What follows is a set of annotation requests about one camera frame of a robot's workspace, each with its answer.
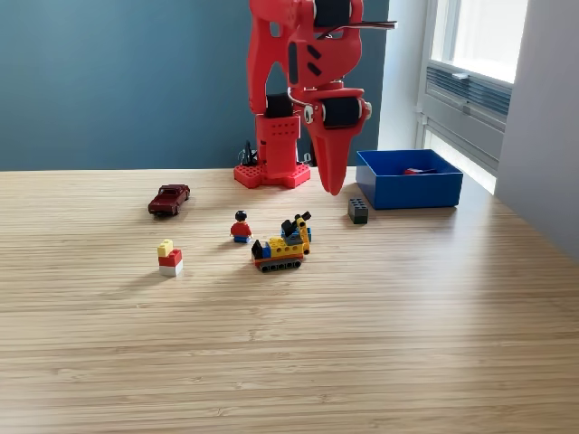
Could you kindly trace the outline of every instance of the dark red toy car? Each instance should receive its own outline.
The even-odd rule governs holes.
[[[186,185],[163,185],[157,197],[148,205],[148,212],[154,215],[178,215],[181,205],[189,200],[190,194],[191,190]]]

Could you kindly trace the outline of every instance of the white wall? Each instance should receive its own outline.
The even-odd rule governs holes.
[[[497,197],[579,259],[578,0],[529,0]]]
[[[414,148],[427,6],[428,0],[390,0],[388,19],[398,28],[387,36],[379,149]]]

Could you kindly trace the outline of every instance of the red robot arm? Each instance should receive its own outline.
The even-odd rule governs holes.
[[[362,56],[360,28],[394,28],[395,23],[363,23],[363,0],[250,0],[252,40],[247,62],[250,107],[256,114],[257,167],[235,168],[235,178],[252,188],[260,184],[295,187],[309,179],[296,164],[299,120],[312,138],[324,188],[336,195],[346,176],[352,138],[360,133],[372,107],[364,91],[344,87],[342,78]],[[271,34],[271,23],[280,35]],[[333,32],[341,32],[332,38]],[[287,102],[268,97],[266,82],[275,62],[287,75]]]

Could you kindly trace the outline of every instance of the blue wall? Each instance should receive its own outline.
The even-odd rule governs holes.
[[[365,3],[386,19],[387,0]],[[254,143],[250,29],[245,0],[0,0],[0,170],[235,165]],[[351,156],[378,141],[385,33],[363,39],[346,85],[375,115]]]

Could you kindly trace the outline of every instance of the black cable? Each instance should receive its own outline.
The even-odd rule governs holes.
[[[326,39],[333,32],[337,32],[341,29],[350,28],[350,29],[379,29],[379,30],[393,30],[398,25],[397,21],[363,21],[360,23],[350,23],[346,25],[337,25],[325,32],[323,32],[318,39]]]

